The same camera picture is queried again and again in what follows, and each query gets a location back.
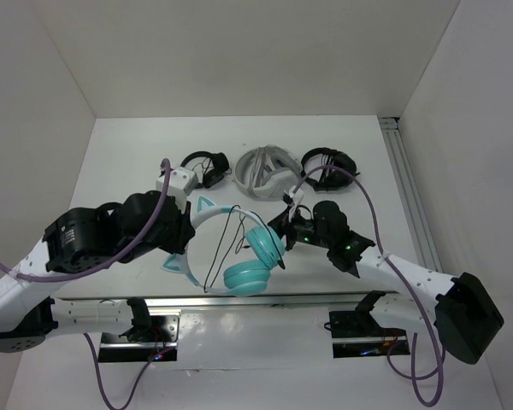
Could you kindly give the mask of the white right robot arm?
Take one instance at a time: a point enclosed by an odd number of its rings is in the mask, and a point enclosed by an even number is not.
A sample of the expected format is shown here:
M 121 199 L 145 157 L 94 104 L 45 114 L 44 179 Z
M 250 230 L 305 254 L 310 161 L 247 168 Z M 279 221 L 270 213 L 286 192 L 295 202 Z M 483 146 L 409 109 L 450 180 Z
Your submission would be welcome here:
M 341 272 L 398 292 L 374 291 L 356 315 L 359 331 L 374 335 L 381 328 L 417 333 L 433 325 L 445 350 L 466 364 L 476 364 L 504 325 L 504 318 L 483 283 L 465 272 L 456 277 L 435 272 L 380 250 L 377 243 L 353 231 L 332 201 L 318 202 L 305 219 L 286 208 L 269 221 L 286 240 L 324 248 Z

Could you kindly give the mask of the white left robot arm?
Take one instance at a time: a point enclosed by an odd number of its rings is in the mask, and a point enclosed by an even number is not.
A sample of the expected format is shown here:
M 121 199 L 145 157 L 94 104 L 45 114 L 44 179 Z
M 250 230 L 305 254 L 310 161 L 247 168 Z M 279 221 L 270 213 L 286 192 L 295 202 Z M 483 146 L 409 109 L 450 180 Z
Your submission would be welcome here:
M 0 353 L 32 349 L 49 337 L 109 333 L 140 341 L 152 332 L 140 297 L 67 302 L 54 292 L 115 263 L 127 264 L 154 249 L 184 253 L 194 237 L 186 195 L 157 190 L 123 203 L 73 208 L 49 225 L 32 251 L 0 278 Z

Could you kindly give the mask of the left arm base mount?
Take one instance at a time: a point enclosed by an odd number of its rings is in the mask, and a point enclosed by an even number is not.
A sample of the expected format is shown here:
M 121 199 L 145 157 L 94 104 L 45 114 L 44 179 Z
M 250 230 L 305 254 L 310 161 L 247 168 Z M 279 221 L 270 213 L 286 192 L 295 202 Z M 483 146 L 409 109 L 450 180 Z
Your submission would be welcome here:
M 151 313 L 151 328 L 141 337 L 103 333 L 98 345 L 99 363 L 174 362 L 178 356 L 180 312 L 162 310 Z

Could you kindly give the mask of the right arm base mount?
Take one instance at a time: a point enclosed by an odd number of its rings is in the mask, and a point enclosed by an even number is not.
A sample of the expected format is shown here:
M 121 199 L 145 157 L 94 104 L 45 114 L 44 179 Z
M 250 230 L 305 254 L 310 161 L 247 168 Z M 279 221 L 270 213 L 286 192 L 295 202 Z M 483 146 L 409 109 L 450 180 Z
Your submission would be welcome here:
M 387 355 L 409 355 L 406 332 L 380 327 L 367 313 L 356 310 L 331 311 L 323 328 L 330 333 L 333 357 L 358 358 Z

